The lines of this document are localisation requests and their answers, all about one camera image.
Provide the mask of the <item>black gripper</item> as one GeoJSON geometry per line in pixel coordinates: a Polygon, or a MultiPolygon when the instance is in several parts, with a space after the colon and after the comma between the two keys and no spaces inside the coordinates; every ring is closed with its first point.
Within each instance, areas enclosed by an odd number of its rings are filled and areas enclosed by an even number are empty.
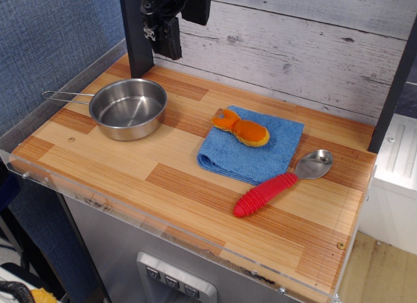
{"type": "Polygon", "coordinates": [[[152,45],[154,53],[172,60],[182,57],[176,17],[181,8],[182,0],[142,0],[140,6],[145,34],[156,35],[152,45]]]}

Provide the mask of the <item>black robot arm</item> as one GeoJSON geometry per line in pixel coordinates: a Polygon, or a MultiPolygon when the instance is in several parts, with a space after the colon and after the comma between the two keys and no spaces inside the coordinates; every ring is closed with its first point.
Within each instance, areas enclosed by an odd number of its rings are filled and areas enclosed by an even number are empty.
{"type": "Polygon", "coordinates": [[[188,22],[206,25],[211,0],[142,0],[145,38],[154,53],[174,61],[182,57],[177,14],[188,22]]]}

